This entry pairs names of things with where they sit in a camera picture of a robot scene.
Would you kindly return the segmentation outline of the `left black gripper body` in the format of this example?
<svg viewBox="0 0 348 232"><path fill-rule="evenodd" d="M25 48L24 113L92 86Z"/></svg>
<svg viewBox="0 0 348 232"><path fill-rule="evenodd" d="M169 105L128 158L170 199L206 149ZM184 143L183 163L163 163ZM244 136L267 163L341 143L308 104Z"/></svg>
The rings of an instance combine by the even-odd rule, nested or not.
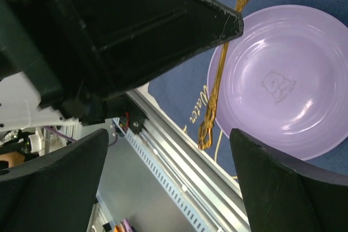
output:
<svg viewBox="0 0 348 232"><path fill-rule="evenodd" d="M10 106L33 111L45 124L84 125L119 117L121 96L103 96L99 66L79 55L49 10L53 0L1 0L1 79L23 73L33 102L20 91Z"/></svg>

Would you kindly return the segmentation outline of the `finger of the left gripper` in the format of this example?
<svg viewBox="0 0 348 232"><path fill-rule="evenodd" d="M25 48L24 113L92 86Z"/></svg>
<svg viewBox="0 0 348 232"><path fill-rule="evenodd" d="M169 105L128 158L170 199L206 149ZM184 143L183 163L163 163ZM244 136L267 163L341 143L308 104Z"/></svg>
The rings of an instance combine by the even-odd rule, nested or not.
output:
<svg viewBox="0 0 348 232"><path fill-rule="evenodd" d="M242 15L216 0L56 0L59 22L100 97L139 87L243 33Z"/></svg>

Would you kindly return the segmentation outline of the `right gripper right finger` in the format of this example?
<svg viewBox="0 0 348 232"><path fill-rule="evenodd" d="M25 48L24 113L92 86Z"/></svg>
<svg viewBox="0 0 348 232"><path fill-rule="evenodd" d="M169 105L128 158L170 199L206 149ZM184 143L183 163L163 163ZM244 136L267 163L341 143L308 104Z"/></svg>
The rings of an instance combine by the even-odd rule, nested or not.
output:
<svg viewBox="0 0 348 232"><path fill-rule="evenodd" d="M230 145L251 231L347 231L347 176L239 129Z"/></svg>

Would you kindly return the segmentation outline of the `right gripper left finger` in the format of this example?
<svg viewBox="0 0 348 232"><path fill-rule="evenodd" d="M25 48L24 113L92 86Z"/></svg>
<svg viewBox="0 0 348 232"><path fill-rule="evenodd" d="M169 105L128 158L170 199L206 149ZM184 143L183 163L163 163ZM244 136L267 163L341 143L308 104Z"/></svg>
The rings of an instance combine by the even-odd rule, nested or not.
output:
<svg viewBox="0 0 348 232"><path fill-rule="evenodd" d="M1 170L1 231L87 231L109 134Z"/></svg>

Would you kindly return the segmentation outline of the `blue embroidered cloth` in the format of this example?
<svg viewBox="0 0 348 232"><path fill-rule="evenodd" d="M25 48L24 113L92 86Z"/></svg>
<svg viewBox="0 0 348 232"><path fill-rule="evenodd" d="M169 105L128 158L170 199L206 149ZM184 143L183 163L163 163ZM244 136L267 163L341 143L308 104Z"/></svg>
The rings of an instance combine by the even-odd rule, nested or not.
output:
<svg viewBox="0 0 348 232"><path fill-rule="evenodd" d="M230 7L235 5L235 0L218 1ZM347 22L347 0L250 0L244 14L280 4L307 5ZM212 50L201 53L148 86L148 93L162 111L194 141L198 139L198 128L206 112L207 71L212 55Z"/></svg>

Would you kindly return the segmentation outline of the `purple plastic plate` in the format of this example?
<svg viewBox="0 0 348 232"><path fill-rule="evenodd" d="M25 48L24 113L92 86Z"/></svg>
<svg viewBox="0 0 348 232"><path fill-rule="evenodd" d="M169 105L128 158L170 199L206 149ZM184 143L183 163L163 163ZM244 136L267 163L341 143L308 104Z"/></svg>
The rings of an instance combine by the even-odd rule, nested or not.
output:
<svg viewBox="0 0 348 232"><path fill-rule="evenodd" d="M229 43L216 123L301 160L347 138L347 26L311 7L278 5L244 19Z"/></svg>

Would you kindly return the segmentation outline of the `gold spoon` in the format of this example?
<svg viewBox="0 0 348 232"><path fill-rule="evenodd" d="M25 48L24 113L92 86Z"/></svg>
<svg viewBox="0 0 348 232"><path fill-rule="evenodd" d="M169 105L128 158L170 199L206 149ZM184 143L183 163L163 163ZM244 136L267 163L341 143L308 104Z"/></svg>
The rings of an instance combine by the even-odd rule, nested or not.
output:
<svg viewBox="0 0 348 232"><path fill-rule="evenodd" d="M248 2L249 0L237 0L235 4L235 11L242 12L242 10ZM213 144L213 126L216 118L219 90L223 74L223 68L226 61L228 46L228 42L225 42L222 45L222 51L218 63L216 76L214 79L212 92L209 96L209 100L207 103L206 114L198 130L198 148L200 150L208 149Z"/></svg>

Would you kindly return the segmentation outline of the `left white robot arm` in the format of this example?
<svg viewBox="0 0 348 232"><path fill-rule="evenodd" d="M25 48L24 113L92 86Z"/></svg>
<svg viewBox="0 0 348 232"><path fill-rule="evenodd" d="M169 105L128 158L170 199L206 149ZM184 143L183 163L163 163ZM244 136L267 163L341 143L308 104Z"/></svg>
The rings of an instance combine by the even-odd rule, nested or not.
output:
<svg viewBox="0 0 348 232"><path fill-rule="evenodd" d="M125 92L243 27L216 0L1 0L1 131L122 115Z"/></svg>

